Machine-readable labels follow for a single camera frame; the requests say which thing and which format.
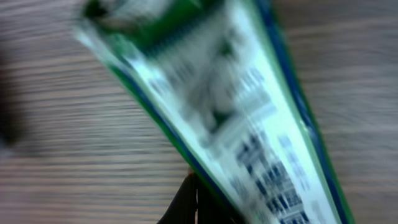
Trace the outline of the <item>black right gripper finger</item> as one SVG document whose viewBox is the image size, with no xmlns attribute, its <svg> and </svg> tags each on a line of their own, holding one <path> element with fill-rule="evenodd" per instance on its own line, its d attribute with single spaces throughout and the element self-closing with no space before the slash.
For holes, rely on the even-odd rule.
<svg viewBox="0 0 398 224">
<path fill-rule="evenodd" d="M 216 201 L 195 173 L 182 182 L 158 224 L 234 224 L 236 221 Z"/>
</svg>

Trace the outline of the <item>green gum box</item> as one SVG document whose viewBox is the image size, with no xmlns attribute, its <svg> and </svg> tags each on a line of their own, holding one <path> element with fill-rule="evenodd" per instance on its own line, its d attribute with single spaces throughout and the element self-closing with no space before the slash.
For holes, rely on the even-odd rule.
<svg viewBox="0 0 398 224">
<path fill-rule="evenodd" d="M 89 0 L 75 35 L 235 223 L 354 222 L 269 1 Z"/>
</svg>

